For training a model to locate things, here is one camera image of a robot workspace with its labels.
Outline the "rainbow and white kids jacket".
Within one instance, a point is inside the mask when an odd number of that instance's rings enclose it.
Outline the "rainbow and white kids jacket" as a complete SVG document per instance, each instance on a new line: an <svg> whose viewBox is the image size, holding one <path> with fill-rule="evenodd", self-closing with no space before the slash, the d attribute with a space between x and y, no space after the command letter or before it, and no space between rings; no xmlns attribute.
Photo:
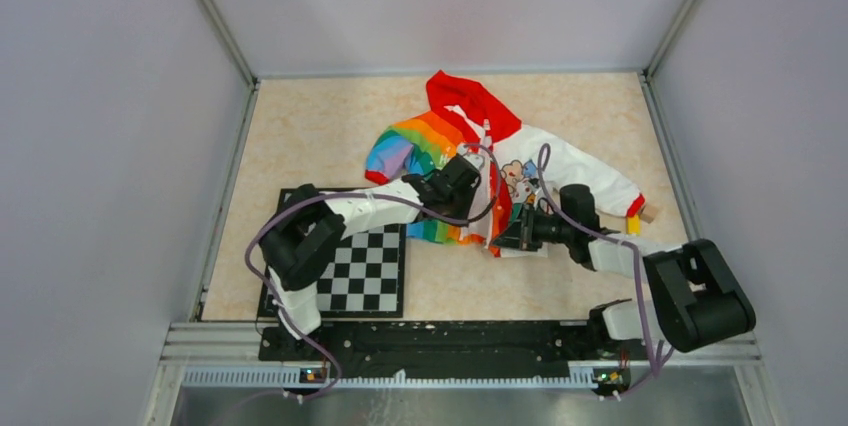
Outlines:
<svg viewBox="0 0 848 426"><path fill-rule="evenodd" d="M365 160L365 178L382 185L407 173L425 175L464 153L466 144L483 144L496 159L486 163L490 177L476 192L473 206L487 205L493 192L498 200L470 226L425 219L408 226L409 238L477 244L500 257L502 251L491 242L521 207L570 184L588 186L597 209L607 215L630 218L645 207L631 179L564 139L524 123L481 83L439 71L427 81L426 93L427 112L388 126L377 138Z"/></svg>

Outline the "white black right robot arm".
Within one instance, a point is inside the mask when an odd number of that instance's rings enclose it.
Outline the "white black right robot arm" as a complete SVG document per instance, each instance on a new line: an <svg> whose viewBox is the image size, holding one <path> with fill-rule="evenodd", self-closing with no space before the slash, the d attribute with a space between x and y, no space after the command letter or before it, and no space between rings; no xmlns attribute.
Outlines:
<svg viewBox="0 0 848 426"><path fill-rule="evenodd" d="M493 243L513 252L561 244L584 268L649 288L641 298L591 310L586 343L594 355L612 358L646 334L688 353L755 328L754 308L713 241L663 245L604 228L586 185L560 188L559 199L556 206L522 206Z"/></svg>

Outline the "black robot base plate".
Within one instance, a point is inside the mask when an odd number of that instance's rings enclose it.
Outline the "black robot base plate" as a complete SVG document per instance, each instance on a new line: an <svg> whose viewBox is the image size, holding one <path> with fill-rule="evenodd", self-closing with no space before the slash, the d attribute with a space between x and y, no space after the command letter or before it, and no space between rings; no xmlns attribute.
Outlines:
<svg viewBox="0 0 848 426"><path fill-rule="evenodd" d="M350 379L531 379L570 374L573 361L615 360L617 346L579 323L561 321L331 321L312 345L282 326L263 331L258 357L327 364L331 354Z"/></svg>

